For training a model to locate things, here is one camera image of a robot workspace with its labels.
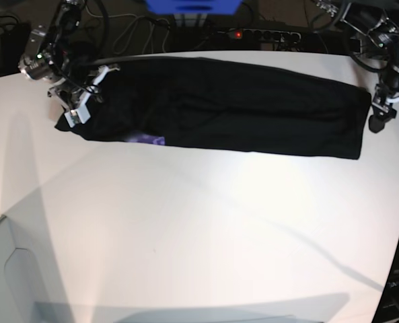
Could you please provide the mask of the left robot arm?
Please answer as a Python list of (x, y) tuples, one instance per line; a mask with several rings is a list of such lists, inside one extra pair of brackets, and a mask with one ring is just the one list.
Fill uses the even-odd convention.
[(319, 34), (333, 27), (342, 30), (344, 50), (364, 70), (378, 75), (371, 100), (373, 114), (368, 125), (372, 133), (382, 131), (396, 118), (399, 103), (399, 1), (314, 1), (330, 16), (330, 21), (315, 27), (319, 17), (309, 23)]

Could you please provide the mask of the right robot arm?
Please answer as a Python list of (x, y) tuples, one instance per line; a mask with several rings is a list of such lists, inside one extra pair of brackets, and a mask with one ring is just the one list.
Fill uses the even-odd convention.
[(59, 1), (47, 25), (32, 29), (18, 68), (32, 81), (47, 81), (48, 97), (57, 99), (66, 111), (92, 99), (103, 101), (99, 83), (92, 77), (98, 74), (89, 67), (103, 55), (109, 38), (110, 18), (103, 1), (94, 2), (102, 16), (102, 37), (97, 45), (73, 42), (72, 35), (79, 29), (87, 1)]

